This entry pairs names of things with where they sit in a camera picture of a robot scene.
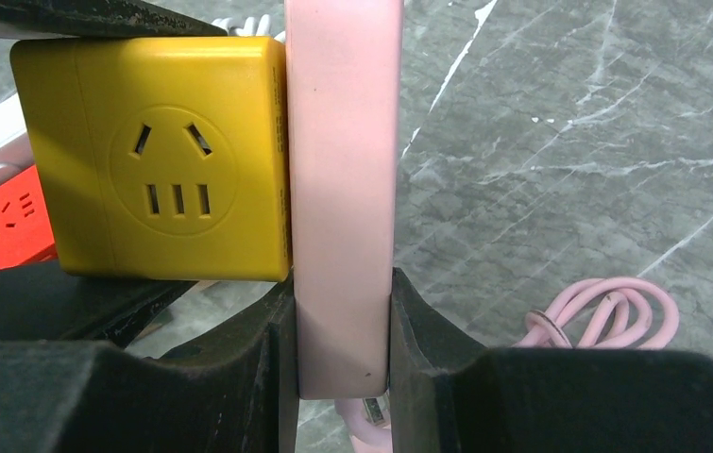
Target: pink cable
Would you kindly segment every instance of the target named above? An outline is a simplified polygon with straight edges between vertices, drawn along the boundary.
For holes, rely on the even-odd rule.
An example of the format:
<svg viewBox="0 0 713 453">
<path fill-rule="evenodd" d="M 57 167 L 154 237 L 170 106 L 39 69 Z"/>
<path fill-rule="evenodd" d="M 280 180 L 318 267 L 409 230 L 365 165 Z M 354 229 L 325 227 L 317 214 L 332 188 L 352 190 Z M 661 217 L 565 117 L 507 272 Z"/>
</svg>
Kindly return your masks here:
<svg viewBox="0 0 713 453">
<path fill-rule="evenodd" d="M 568 286 L 551 302 L 547 310 L 531 310 L 526 314 L 529 333 L 515 346 L 527 347 L 602 347 L 623 348 L 642 339 L 651 328 L 654 312 L 642 293 L 653 296 L 662 306 L 665 319 L 662 326 L 638 349 L 661 349 L 665 347 L 679 328 L 679 309 L 676 302 L 663 289 L 648 280 L 635 277 L 588 278 Z M 589 321 L 579 343 L 573 346 L 562 329 L 570 319 L 587 304 L 603 295 L 601 303 Z M 637 309 L 637 319 L 628 327 L 631 306 Z M 603 328 L 612 316 L 609 332 L 599 342 Z M 336 412 L 354 437 L 367 445 L 370 451 L 392 452 L 392 435 L 389 429 L 370 425 L 362 416 L 361 399 L 338 399 L 334 402 Z M 356 453 L 359 446 L 354 444 Z"/>
</svg>

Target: orange power socket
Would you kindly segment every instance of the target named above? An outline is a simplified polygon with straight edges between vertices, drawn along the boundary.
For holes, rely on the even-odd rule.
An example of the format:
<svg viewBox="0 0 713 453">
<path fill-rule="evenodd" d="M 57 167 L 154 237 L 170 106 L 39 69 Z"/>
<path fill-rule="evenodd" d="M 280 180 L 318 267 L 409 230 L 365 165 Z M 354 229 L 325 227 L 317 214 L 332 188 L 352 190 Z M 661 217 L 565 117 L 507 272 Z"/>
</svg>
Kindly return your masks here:
<svg viewBox="0 0 713 453">
<path fill-rule="evenodd" d="M 0 269 L 57 258 L 36 166 L 0 186 Z"/>
</svg>

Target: marble tile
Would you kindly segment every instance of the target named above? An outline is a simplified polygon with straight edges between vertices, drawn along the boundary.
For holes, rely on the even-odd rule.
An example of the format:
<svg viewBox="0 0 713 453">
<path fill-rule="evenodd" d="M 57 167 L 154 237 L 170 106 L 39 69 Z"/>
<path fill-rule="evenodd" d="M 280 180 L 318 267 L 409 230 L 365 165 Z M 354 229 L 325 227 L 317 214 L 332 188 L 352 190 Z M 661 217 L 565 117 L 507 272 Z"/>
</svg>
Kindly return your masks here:
<svg viewBox="0 0 713 453">
<path fill-rule="evenodd" d="M 274 2 L 157 3 L 281 22 Z M 396 262 L 424 297 L 504 345 L 573 281 L 642 276 L 679 304 L 670 347 L 713 357 L 713 0 L 404 3 Z M 158 355 L 268 287 L 190 294 L 130 351 Z M 329 402 L 303 402 L 297 445 L 349 451 Z"/>
</svg>

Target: pink plastic panel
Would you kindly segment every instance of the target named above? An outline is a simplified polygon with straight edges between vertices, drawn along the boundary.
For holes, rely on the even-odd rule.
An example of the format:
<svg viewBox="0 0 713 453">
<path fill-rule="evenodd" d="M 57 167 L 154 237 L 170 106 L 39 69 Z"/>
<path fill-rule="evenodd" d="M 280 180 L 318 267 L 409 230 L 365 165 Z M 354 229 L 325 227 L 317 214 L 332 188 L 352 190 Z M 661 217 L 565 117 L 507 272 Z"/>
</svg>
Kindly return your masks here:
<svg viewBox="0 0 713 453">
<path fill-rule="evenodd" d="M 286 0 L 300 396 L 386 387 L 402 0 Z"/>
</svg>

